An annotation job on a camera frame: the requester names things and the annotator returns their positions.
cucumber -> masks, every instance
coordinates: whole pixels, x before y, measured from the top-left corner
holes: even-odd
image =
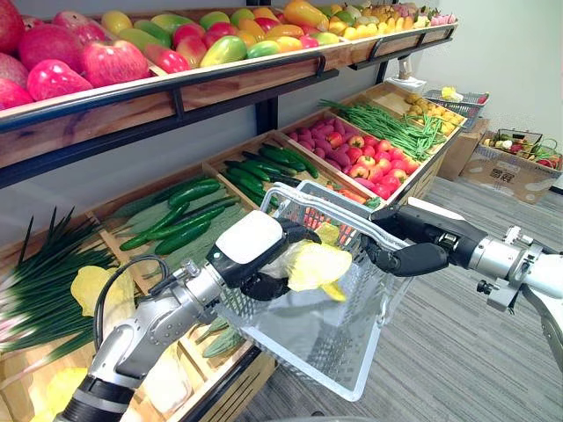
[[[176,192],[168,200],[168,205],[170,206],[170,208],[179,207],[185,202],[189,202],[190,200],[197,200],[202,196],[209,195],[210,193],[218,190],[220,187],[221,184],[214,178],[203,179],[202,181],[197,182],[194,185],[190,185],[183,191]]]
[[[165,239],[159,246],[157,246],[155,253],[157,255],[168,255],[169,253],[176,251],[182,246],[193,242],[193,240],[205,233],[210,224],[211,221],[201,222],[200,224],[191,226],[184,231]]]

produce display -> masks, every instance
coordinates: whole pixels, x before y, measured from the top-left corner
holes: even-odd
[[[393,147],[386,139],[361,135],[356,127],[338,118],[298,127],[289,137],[384,200],[419,167],[402,148]],[[354,193],[335,184],[328,187],[357,200]]]

white plastic basket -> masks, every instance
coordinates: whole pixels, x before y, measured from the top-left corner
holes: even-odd
[[[381,327],[389,322],[411,281],[374,266],[360,246],[360,234],[371,236],[390,251],[406,243],[367,220],[369,208],[320,185],[303,182],[293,189],[275,184],[267,192],[263,209],[267,209],[272,196],[280,203],[276,217],[289,218],[312,229],[327,220],[340,226],[339,245],[354,257],[350,269],[339,280],[347,300],[335,302],[316,289],[258,302],[229,290],[224,292],[217,310],[243,336],[296,374],[319,382],[348,401],[356,401],[362,396]]]

red apple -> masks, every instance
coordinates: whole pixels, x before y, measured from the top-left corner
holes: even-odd
[[[303,35],[302,37],[299,37],[299,40],[301,41],[303,48],[318,47],[318,41],[309,35]]]
[[[360,156],[360,158],[358,158],[357,163],[364,165],[368,169],[371,169],[376,166],[376,160],[374,160],[372,156]]]
[[[86,79],[98,88],[149,76],[149,63],[143,53],[125,40],[112,45],[97,41],[84,47]]]
[[[25,31],[18,9],[10,0],[0,0],[0,53],[16,51]]]
[[[0,77],[0,110],[22,106],[33,102],[33,98],[21,86]]]
[[[207,53],[207,48],[203,41],[197,37],[185,37],[179,42],[176,51],[184,56],[190,67],[199,68],[203,56]]]
[[[398,180],[403,183],[406,178],[408,178],[408,176],[406,175],[406,172],[404,170],[401,169],[391,169],[391,171],[389,171],[388,174],[391,174],[392,176],[398,178]]]
[[[144,54],[167,73],[178,73],[191,69],[190,63],[183,55],[158,44],[147,44]]]
[[[352,135],[348,138],[348,145],[351,147],[363,148],[364,144],[363,138],[359,135]]]
[[[185,37],[203,38],[204,35],[205,29],[203,29],[203,26],[197,25],[195,23],[185,24],[179,26],[179,28],[174,31],[174,35],[172,36],[172,43],[176,47],[180,41],[185,39]]]
[[[342,135],[338,132],[331,132],[326,136],[326,140],[328,143],[331,144],[331,147],[338,148],[340,145],[344,143],[344,139],[342,139]]]
[[[348,148],[348,151],[346,151],[346,155],[348,156],[348,158],[350,158],[350,163],[355,164],[355,162],[358,161],[358,158],[360,158],[363,153],[359,148],[350,147]]]
[[[77,11],[59,11],[53,18],[53,24],[69,28],[84,45],[92,41],[107,40],[101,25]]]
[[[354,164],[350,168],[348,176],[351,178],[366,178],[369,176],[369,169],[363,164]]]
[[[376,187],[375,189],[373,189],[372,192],[375,195],[377,195],[379,198],[382,198],[384,200],[388,200],[392,194],[391,189],[388,186],[379,185],[379,184],[376,184]]]
[[[362,148],[362,152],[363,152],[363,155],[365,155],[365,156],[374,156],[376,154],[376,151],[370,145],[364,145],[363,148]]]
[[[35,101],[91,89],[87,80],[60,60],[37,63],[27,78],[27,90]]]
[[[27,73],[26,66],[18,62],[11,55],[0,53],[0,77],[10,79],[22,88],[25,88]]]
[[[377,144],[377,152],[385,152],[391,148],[393,148],[393,146],[386,139],[383,139],[380,143]]]
[[[375,166],[373,169],[369,170],[368,180],[371,183],[377,183],[381,180],[384,176],[384,171],[381,170],[381,167]]]
[[[46,59],[67,63],[81,73],[82,44],[68,28],[58,25],[39,25],[26,31],[18,46],[19,58],[29,70]]]
[[[379,140],[375,136],[365,135],[363,136],[363,142],[365,145],[375,148]]]
[[[260,28],[262,28],[262,31],[264,31],[265,33],[267,33],[274,26],[278,26],[280,24],[280,22],[278,22],[277,20],[270,18],[256,18],[254,19],[254,22],[260,25]]]
[[[22,15],[22,18],[24,20],[24,28],[26,29],[26,31],[29,31],[35,26],[45,25],[45,22],[43,22],[39,18],[36,18],[35,16]]]
[[[393,192],[395,192],[398,189],[398,187],[401,186],[401,181],[395,176],[392,176],[391,174],[387,174],[383,176],[382,179],[379,181],[379,183],[385,186],[389,186],[389,188]]]

floor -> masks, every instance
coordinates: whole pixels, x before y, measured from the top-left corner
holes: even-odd
[[[519,224],[563,250],[563,196],[536,206],[465,182],[437,179],[427,200],[502,236]],[[534,309],[521,298],[515,315],[486,305],[477,276],[447,268],[416,280],[382,332],[361,400],[346,402],[279,368],[240,422],[322,411],[378,422],[561,422],[563,378]]]

